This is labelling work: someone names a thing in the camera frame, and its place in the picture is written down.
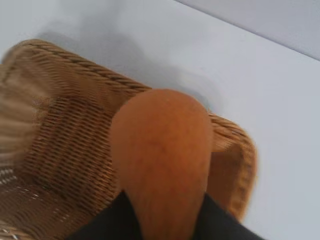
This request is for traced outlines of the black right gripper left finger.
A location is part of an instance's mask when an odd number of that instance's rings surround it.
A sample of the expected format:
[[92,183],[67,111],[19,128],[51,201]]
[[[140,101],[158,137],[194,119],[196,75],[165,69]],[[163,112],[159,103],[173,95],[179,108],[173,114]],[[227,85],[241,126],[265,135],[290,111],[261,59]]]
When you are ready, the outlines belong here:
[[134,209],[124,191],[88,224],[67,237],[68,240],[141,240],[142,238]]

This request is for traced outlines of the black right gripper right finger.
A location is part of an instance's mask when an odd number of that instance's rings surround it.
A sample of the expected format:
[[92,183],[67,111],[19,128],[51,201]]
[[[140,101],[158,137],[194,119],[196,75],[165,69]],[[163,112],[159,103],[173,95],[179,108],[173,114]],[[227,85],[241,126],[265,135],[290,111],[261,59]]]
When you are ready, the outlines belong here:
[[262,237],[239,223],[208,194],[204,195],[193,240],[261,240]]

